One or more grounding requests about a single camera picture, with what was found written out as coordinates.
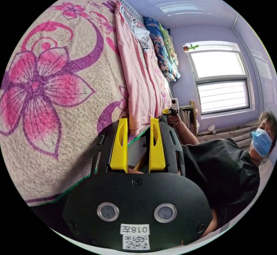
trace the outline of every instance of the face mask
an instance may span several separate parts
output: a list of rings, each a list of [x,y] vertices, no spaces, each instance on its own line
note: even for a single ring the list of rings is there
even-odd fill
[[[265,157],[270,150],[272,139],[269,134],[262,129],[257,129],[256,132],[252,132],[252,146],[255,151],[261,156]]]

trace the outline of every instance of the windowsill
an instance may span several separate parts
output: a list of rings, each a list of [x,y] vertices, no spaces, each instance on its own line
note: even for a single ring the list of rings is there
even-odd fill
[[[217,114],[207,114],[204,116],[201,116],[201,119],[209,119],[209,118],[216,118],[216,117],[222,117],[222,116],[231,116],[234,114],[240,114],[240,113],[247,113],[250,111],[254,111],[253,109],[244,109],[244,110],[239,110],[239,111],[230,111],[226,113],[217,113]]]

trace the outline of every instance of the label sticker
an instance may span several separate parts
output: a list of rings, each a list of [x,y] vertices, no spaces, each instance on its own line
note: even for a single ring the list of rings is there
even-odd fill
[[[149,224],[121,224],[121,235],[150,235]]]
[[[149,250],[149,224],[121,224],[122,249]]]
[[[126,250],[149,250],[148,235],[123,235],[123,247]]]

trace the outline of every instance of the window frame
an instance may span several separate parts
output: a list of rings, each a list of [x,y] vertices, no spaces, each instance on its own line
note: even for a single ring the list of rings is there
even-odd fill
[[[191,69],[192,69],[192,74],[194,76],[195,84],[196,84],[196,90],[197,90],[197,96],[198,96],[198,101],[199,101],[199,106],[200,106],[200,115],[201,116],[207,116],[207,115],[214,115],[214,114],[219,114],[219,113],[227,113],[227,112],[234,112],[234,111],[240,111],[240,110],[245,110],[250,108],[250,93],[249,93],[249,84],[248,84],[248,69],[246,66],[246,63],[244,61],[244,58],[242,56],[241,51],[239,50],[238,46],[236,43],[231,43],[231,42],[225,42],[225,44],[206,44],[205,46],[222,46],[222,48],[232,48],[232,50],[224,50],[224,49],[211,49],[211,50],[189,50],[186,52],[187,58],[189,60]],[[221,75],[221,76],[209,76],[209,77],[203,77],[199,78],[197,74],[197,70],[193,61],[193,58],[191,54],[194,53],[207,53],[207,52],[229,52],[229,53],[236,53],[238,54],[240,61],[242,63],[245,75]],[[231,108],[231,109],[225,109],[225,110],[216,110],[216,111],[207,111],[205,113],[202,112],[202,105],[201,105],[201,99],[200,99],[200,93],[198,86],[200,85],[206,85],[206,84],[217,84],[217,83],[227,83],[227,82],[244,82],[245,85],[245,97],[246,97],[246,106],[243,107],[238,107],[238,108]]]

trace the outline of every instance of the woman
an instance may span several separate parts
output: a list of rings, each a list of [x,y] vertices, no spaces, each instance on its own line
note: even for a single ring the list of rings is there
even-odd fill
[[[259,166],[276,145],[276,116],[271,110],[260,115],[249,151],[238,147],[232,139],[199,143],[179,115],[168,115],[167,123],[176,128],[184,144],[186,177],[203,190],[212,208],[213,219],[204,237],[235,218],[256,196]]]

